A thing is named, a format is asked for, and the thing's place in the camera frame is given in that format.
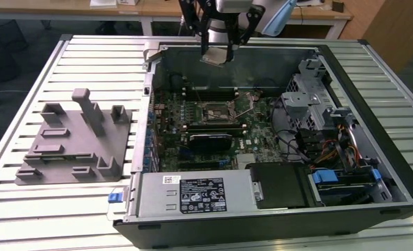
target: blue handle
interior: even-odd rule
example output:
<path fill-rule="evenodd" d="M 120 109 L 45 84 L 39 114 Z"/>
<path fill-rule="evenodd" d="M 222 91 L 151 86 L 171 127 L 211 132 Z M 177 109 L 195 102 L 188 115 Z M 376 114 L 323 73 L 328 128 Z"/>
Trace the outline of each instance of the blue handle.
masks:
<path fill-rule="evenodd" d="M 292 9 L 296 5 L 296 0 L 287 0 L 282 7 L 279 8 L 275 15 L 271 17 L 270 22 L 267 23 L 266 27 L 262 30 L 263 35 L 268 35 L 275 37 L 279 35 L 292 12 Z"/>

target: motherboard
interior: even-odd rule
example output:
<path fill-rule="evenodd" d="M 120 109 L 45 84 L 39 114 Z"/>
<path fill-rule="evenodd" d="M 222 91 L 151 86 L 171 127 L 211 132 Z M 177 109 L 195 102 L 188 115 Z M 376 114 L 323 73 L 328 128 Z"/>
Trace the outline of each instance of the motherboard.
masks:
<path fill-rule="evenodd" d="M 275 99 L 256 90 L 156 92 L 159 171 L 242 169 L 246 159 L 280 161 L 270 126 Z"/>

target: blue connector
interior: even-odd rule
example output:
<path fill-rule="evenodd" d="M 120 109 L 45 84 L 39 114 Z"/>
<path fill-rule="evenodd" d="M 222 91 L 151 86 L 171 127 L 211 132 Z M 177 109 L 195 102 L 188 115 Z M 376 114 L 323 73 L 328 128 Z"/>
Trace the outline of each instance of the blue connector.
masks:
<path fill-rule="evenodd" d="M 108 195 L 108 203 L 121 203 L 121 192 L 112 192 Z"/>
<path fill-rule="evenodd" d="M 227 164 L 227 159 L 219 161 L 219 167 L 222 168 Z"/>
<path fill-rule="evenodd" d="M 372 175 L 374 175 L 375 181 L 379 181 L 379 180 L 381 180 L 379 171 L 378 171 L 376 169 L 372 169 L 372 170 L 371 170 L 371 173 L 372 173 Z"/>
<path fill-rule="evenodd" d="M 318 170 L 311 175 L 315 184 L 322 182 L 338 182 L 336 174 L 332 170 Z"/>

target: metal slotted surface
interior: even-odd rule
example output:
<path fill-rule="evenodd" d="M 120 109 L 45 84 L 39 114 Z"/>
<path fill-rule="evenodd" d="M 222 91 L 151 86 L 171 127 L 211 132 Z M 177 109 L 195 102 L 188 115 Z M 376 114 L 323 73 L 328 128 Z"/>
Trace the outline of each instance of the metal slotted surface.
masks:
<path fill-rule="evenodd" d="M 40 128 L 39 111 L 47 101 L 64 109 L 75 88 L 89 88 L 100 109 L 124 105 L 136 122 L 145 73 L 145 41 L 192 41 L 168 37 L 73 36 L 61 41 L 32 87 L 25 103 L 0 142 L 0 250 L 135 250 L 112 228 L 123 204 L 107 204 L 107 195 L 128 184 L 136 123 L 131 124 L 124 178 L 119 182 L 16 186 L 14 173 Z M 322 44 L 322 40 L 267 40 L 255 43 Z M 413 95 L 372 52 L 356 41 L 326 43 L 413 168 Z M 339 90 L 335 94 L 344 105 Z M 385 222 L 354 235 L 250 242 L 177 250 L 371 250 L 413 249 L 413 217 Z"/>

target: power supply label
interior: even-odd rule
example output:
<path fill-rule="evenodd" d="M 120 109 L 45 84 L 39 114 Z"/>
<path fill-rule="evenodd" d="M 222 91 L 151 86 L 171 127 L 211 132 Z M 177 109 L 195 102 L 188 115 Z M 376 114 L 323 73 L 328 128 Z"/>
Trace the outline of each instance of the power supply label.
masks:
<path fill-rule="evenodd" d="M 226 211 L 223 178 L 179 181 L 179 211 L 214 213 Z"/>

